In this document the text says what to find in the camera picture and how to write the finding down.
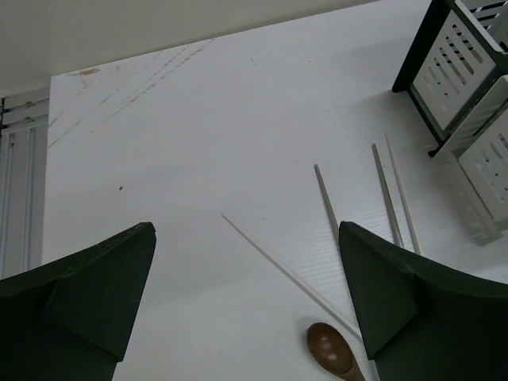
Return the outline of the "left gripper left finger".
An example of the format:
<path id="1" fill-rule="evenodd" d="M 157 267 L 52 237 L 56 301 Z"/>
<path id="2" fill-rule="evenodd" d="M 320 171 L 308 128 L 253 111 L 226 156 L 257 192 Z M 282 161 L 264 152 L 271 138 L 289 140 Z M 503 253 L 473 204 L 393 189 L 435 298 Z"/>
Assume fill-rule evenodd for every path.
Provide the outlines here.
<path id="1" fill-rule="evenodd" d="M 152 266 L 156 230 L 139 223 L 1 281 L 3 380 L 111 380 Z"/>

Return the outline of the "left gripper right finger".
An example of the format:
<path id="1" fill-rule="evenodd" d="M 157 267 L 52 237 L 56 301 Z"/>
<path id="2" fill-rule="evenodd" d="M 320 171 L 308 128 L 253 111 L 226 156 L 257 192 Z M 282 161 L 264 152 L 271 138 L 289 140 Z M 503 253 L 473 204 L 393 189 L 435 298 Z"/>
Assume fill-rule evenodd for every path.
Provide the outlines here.
<path id="1" fill-rule="evenodd" d="M 381 380 L 505 380 L 507 285 L 400 248 L 354 222 L 338 246 Z"/>

